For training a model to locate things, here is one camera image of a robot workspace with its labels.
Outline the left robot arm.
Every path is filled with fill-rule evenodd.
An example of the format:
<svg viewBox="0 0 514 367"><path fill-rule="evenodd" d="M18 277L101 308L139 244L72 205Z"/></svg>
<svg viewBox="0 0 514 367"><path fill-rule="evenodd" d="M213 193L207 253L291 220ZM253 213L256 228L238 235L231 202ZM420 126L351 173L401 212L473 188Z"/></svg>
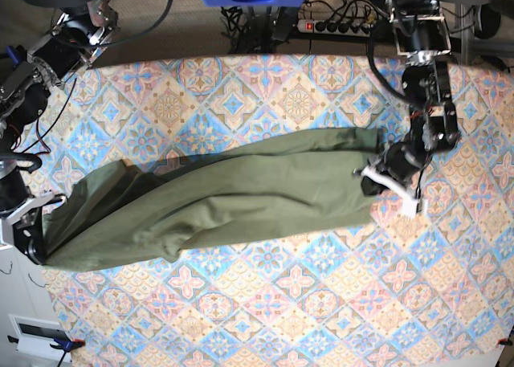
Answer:
<svg viewBox="0 0 514 367"><path fill-rule="evenodd" d="M497 31L503 15L513 15L513 0L381 0L385 16L369 30L366 57L381 86L408 107L409 132L386 147L354 174L361 191L376 196L391 190L419 210L422 187L407 188L414 176L422 176L433 156L451 151L461 133L451 94L447 56L452 35L461 42L486 40ZM397 90L379 71L375 60L377 41L392 36L406 65L402 88Z"/></svg>

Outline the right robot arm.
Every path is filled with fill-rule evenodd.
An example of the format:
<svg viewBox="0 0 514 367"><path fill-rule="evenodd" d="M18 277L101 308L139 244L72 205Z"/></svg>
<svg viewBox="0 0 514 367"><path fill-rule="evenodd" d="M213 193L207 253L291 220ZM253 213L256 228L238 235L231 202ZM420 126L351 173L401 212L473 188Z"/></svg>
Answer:
<svg viewBox="0 0 514 367"><path fill-rule="evenodd" d="M1 81L1 242L43 265L42 209L60 201L52 192L34 196L22 179L41 165L41 156L16 143L25 126L44 114L52 88L89 67L112 37L117 13L108 0L23 0L33 6L61 9L57 23L31 48L8 47L13 71Z"/></svg>

